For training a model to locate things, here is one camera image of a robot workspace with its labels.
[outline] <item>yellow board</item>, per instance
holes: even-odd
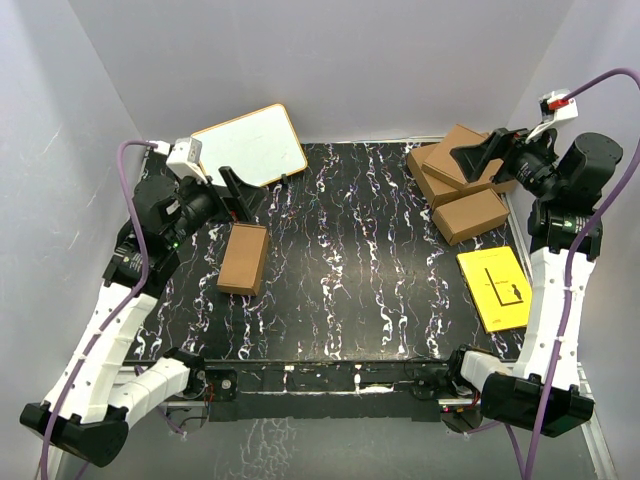
[[[461,253],[458,263],[487,333],[527,325],[531,286],[511,247]]]

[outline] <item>table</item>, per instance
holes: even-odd
[[[207,359],[446,358],[458,345],[514,359],[523,330],[487,335],[456,254],[511,245],[505,224],[453,247],[406,167],[412,143],[309,144],[309,168],[277,184],[257,214],[271,241],[258,297],[216,288],[231,226],[207,225],[127,356],[172,346]],[[150,154],[143,175],[167,172]]]

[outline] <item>small brown box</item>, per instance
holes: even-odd
[[[220,267],[218,289],[238,295],[258,295],[268,245],[266,227],[233,225]]]
[[[437,144],[437,147],[431,155],[429,155],[429,158],[425,159],[422,163],[422,170],[428,175],[436,177],[438,180],[458,190],[469,188],[470,190],[467,192],[467,195],[489,188],[491,186],[491,177],[493,177],[502,166],[502,160],[491,160],[480,178],[473,183],[469,183],[464,178],[462,170],[450,153],[451,149],[455,147],[478,145],[482,143],[487,136],[486,133],[476,133],[462,125],[456,125],[447,136],[444,137],[444,140]]]
[[[436,146],[437,145],[426,145],[424,147],[414,148],[407,156],[409,171],[431,208],[437,208],[440,205],[444,205],[462,196],[460,190],[456,190],[437,178],[427,175],[420,168]]]
[[[508,215],[498,194],[488,189],[438,207],[432,220],[447,243],[455,245],[499,227]]]

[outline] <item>whiteboard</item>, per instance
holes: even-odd
[[[216,185],[218,168],[229,166],[246,183],[267,185],[307,168],[296,132],[280,104],[191,135],[202,142],[200,166]]]

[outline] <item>stacked cardboard box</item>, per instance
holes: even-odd
[[[435,210],[433,221],[451,245],[500,226],[509,214],[497,194],[513,190],[517,182],[491,183],[502,160],[489,162],[480,179],[470,183],[449,153],[454,147],[479,144],[486,137],[456,125],[441,143],[415,148],[407,157],[409,170]]]

